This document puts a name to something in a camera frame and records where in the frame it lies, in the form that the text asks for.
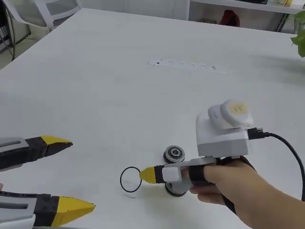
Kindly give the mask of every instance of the green plant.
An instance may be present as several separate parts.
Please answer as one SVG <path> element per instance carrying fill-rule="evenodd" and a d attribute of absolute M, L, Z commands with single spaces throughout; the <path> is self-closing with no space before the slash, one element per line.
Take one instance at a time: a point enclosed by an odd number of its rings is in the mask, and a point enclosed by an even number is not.
<path fill-rule="evenodd" d="M 298 12 L 295 15 L 295 23 L 299 24 L 299 31 L 296 37 L 291 38 L 293 44 L 297 45 L 298 53 L 301 57 L 305 57 L 305 11 Z"/>

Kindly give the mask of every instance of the white cabinet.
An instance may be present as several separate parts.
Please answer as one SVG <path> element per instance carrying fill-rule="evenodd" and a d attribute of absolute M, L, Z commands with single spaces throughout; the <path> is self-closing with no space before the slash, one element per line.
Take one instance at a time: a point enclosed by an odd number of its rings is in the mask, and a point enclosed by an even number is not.
<path fill-rule="evenodd" d="M 188 19 L 189 0 L 124 0 L 124 12 L 161 18 Z"/>
<path fill-rule="evenodd" d="M 124 0 L 80 0 L 84 8 L 123 12 Z"/>
<path fill-rule="evenodd" d="M 102 0 L 80 0 L 80 2 L 84 8 L 102 10 Z"/>

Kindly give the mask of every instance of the white table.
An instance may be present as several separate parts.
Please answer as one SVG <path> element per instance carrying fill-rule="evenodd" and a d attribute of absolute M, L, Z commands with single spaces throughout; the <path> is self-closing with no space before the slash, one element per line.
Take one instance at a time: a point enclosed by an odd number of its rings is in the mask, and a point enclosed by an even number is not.
<path fill-rule="evenodd" d="M 225 73 L 151 66 L 153 58 L 216 64 Z M 163 164 L 167 146 L 196 157 L 195 117 L 228 98 L 246 100 L 258 127 L 287 138 L 302 159 L 305 63 L 290 35 L 81 10 L 0 72 L 0 136 L 55 135 L 74 146 L 1 173 L 6 191 L 91 201 L 81 229 L 245 229 L 227 208 L 143 184 L 129 198 L 127 166 Z M 248 157 L 282 191 L 300 197 L 296 160 L 281 142 Z"/>

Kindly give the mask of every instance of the yellow fingertip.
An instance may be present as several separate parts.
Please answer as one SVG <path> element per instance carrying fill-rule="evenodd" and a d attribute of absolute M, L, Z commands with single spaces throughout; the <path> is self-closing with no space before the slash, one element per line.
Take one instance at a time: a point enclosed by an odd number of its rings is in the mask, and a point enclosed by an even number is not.
<path fill-rule="evenodd" d="M 148 167 L 140 173 L 140 179 L 145 180 L 148 183 L 156 184 L 156 176 L 154 173 L 154 167 Z"/>
<path fill-rule="evenodd" d="M 60 197 L 57 212 L 51 227 L 58 227 L 69 223 L 92 212 L 94 208 L 94 204 L 80 199 Z"/>
<path fill-rule="evenodd" d="M 51 145 L 51 144 L 55 144 L 55 143 L 71 143 L 71 141 L 69 141 L 69 140 L 59 138 L 59 137 L 54 137 L 54 136 L 44 135 L 44 136 L 41 136 L 41 138 L 47 145 Z"/>

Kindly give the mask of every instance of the shelf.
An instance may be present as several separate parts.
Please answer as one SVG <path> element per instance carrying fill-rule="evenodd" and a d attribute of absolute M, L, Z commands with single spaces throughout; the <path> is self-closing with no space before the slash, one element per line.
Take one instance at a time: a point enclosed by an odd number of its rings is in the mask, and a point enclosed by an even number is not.
<path fill-rule="evenodd" d="M 303 6 L 301 5 L 291 5 L 287 7 L 271 1 L 269 1 L 266 5 L 250 3 L 245 1 L 238 1 L 238 0 L 191 0 L 191 1 L 212 4 L 212 5 L 219 5 L 219 6 L 231 6 L 231 7 L 250 9 L 250 10 L 262 10 L 262 11 L 287 13 L 287 14 L 297 14 L 303 9 Z"/>

